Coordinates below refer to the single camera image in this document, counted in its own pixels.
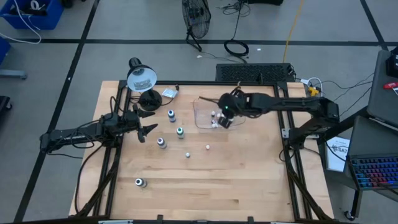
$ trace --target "desk lamp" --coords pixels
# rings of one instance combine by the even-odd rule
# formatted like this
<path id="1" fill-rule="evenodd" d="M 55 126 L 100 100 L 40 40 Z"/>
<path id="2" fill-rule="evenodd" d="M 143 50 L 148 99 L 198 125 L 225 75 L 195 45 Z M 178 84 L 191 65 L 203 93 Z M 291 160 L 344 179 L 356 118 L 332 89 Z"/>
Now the desk lamp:
<path id="1" fill-rule="evenodd" d="M 138 58 L 129 61 L 130 71 L 127 74 L 127 86 L 132 91 L 142 93 L 138 103 L 146 111 L 154 111 L 162 104 L 161 95 L 152 89 L 156 84 L 156 73 L 147 65 L 141 64 Z"/>

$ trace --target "wooden table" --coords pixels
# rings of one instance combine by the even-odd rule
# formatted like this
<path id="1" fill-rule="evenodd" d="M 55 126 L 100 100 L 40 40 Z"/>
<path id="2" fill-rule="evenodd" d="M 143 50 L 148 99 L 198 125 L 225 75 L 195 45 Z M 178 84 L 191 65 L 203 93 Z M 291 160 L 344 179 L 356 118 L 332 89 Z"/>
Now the wooden table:
<path id="1" fill-rule="evenodd" d="M 118 82 L 103 82 L 94 119 L 109 113 L 109 98 L 117 92 Z M 303 97 L 302 83 L 288 83 L 290 97 Z M 174 86 L 157 85 L 160 93 Z M 136 133 L 124 136 L 111 218 L 155 220 L 228 220 L 294 221 L 285 164 L 278 158 L 282 149 L 276 112 L 258 119 L 246 119 L 233 129 L 198 129 L 195 126 L 193 101 L 198 96 L 214 98 L 230 92 L 233 86 L 180 86 L 176 99 L 156 110 L 156 115 L 141 119 L 142 125 L 158 123 L 139 143 Z M 243 86 L 242 90 L 274 96 L 272 87 Z M 174 110 L 177 121 L 170 123 L 167 111 Z M 296 126 L 310 115 L 294 112 Z M 178 127 L 185 130 L 185 139 L 178 139 Z M 167 142 L 166 150 L 156 140 Z M 306 140 L 305 146 L 318 151 L 316 141 Z M 87 149 L 85 158 L 93 149 Z M 307 189 L 327 215 L 333 217 L 328 189 L 319 156 L 300 151 Z M 86 164 L 81 175 L 78 204 L 81 209 L 98 186 L 104 149 Z M 137 187 L 136 178 L 148 182 Z M 297 189 L 301 217 L 305 217 L 302 197 Z M 108 191 L 105 190 L 103 214 Z M 71 206 L 70 214 L 75 210 Z"/>

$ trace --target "lamp shade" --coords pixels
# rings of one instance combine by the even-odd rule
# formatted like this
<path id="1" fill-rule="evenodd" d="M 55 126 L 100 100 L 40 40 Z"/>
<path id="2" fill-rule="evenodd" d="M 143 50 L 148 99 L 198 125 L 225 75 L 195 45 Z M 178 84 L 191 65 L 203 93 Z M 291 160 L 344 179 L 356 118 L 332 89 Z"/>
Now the lamp shade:
<path id="1" fill-rule="evenodd" d="M 153 69 L 141 64 L 138 58 L 129 61 L 130 71 L 127 75 L 127 85 L 132 91 L 145 92 L 150 90 L 157 80 L 157 75 Z"/>

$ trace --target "electric fan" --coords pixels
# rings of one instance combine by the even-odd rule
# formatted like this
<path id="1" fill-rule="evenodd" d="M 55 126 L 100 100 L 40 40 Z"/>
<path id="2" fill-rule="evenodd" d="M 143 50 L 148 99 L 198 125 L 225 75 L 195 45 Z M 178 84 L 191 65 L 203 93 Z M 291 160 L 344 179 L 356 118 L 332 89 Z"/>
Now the electric fan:
<path id="1" fill-rule="evenodd" d="M 185 41 L 201 52 L 196 38 L 201 39 L 209 31 L 211 14 L 207 0 L 182 0 L 182 16 L 187 26 Z M 189 41 L 189 36 L 192 37 L 196 45 Z"/>

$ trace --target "small bottle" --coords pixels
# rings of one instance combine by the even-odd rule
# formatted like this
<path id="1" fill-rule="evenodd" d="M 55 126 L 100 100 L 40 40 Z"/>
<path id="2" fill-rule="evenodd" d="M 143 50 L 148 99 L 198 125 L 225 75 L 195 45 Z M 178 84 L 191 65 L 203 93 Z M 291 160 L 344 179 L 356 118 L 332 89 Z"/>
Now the small bottle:
<path id="1" fill-rule="evenodd" d="M 184 138 L 184 130 L 182 128 L 177 128 L 177 136 L 179 139 Z"/>
<path id="2" fill-rule="evenodd" d="M 169 120 L 171 123 L 175 122 L 175 114 L 173 110 L 169 110 L 169 112 L 167 113 L 167 115 L 169 116 Z"/>
<path id="3" fill-rule="evenodd" d="M 136 185 L 137 185 L 138 187 L 144 188 L 144 187 L 147 186 L 147 182 L 146 182 L 144 179 L 142 179 L 142 178 L 137 178 L 137 179 L 136 179 Z"/>
<path id="4" fill-rule="evenodd" d="M 161 149 L 165 149 L 167 147 L 166 142 L 162 138 L 157 139 L 157 144 Z"/>

